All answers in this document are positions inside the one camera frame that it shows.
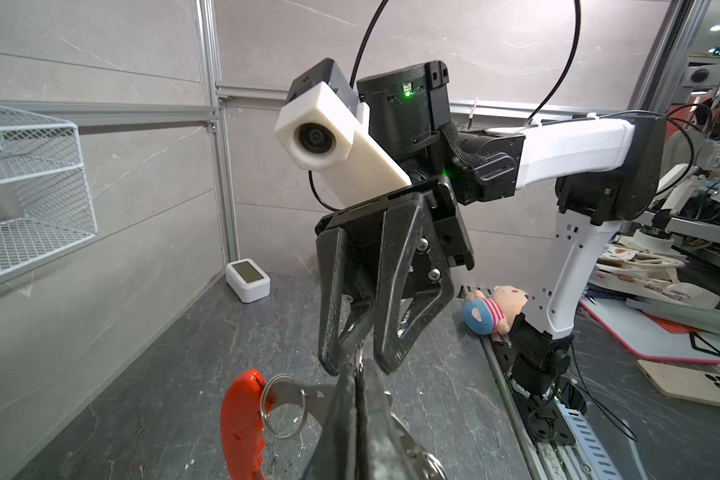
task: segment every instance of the bolt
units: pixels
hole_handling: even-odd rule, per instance
[[[429,271],[427,274],[427,280],[429,280],[432,283],[437,283],[440,281],[440,270],[433,268]]]
[[[421,240],[419,240],[418,245],[416,245],[416,251],[419,252],[420,254],[426,252],[428,248],[429,248],[429,240],[427,240],[426,238],[422,238]]]

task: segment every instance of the plush toy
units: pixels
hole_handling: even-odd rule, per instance
[[[526,301],[528,295],[513,286],[497,286],[490,298],[480,290],[470,292],[464,302],[464,322],[479,335],[506,334]]]

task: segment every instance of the wire mesh shelf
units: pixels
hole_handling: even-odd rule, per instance
[[[94,235],[77,126],[0,106],[0,275]]]

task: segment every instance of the gray tabletop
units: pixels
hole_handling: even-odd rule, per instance
[[[621,476],[663,480],[720,479],[720,408],[670,398],[638,370],[630,352],[584,309],[576,314],[576,359],[586,385],[638,443],[619,433],[591,403],[586,418]],[[693,368],[693,364],[677,365]],[[576,369],[568,369],[570,376]]]
[[[319,288],[272,276],[269,297],[242,304],[223,279],[72,421],[16,478],[227,478],[219,414],[231,381],[334,383],[316,357]],[[454,300],[382,383],[392,410],[452,479],[530,478],[480,341]],[[317,443],[310,422],[294,439],[265,435],[262,471],[300,478]]]

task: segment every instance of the metal ring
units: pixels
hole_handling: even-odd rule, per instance
[[[300,393],[302,396],[302,420],[298,423],[298,428],[296,429],[296,431],[287,435],[280,435],[278,432],[275,432],[275,429],[272,428],[271,425],[269,425],[269,413],[267,413],[266,410],[266,398],[269,396],[269,390],[272,389],[272,387],[281,380],[288,380],[289,382],[296,384],[296,380],[292,379],[285,373],[275,375],[271,380],[269,380],[264,386],[264,391],[262,392],[261,399],[259,399],[259,415],[262,418],[264,428],[266,428],[269,433],[271,433],[275,438],[286,439],[297,436],[302,430],[302,428],[304,428],[304,423],[307,420],[307,395],[306,393],[304,393],[303,389],[298,389],[298,393]]]

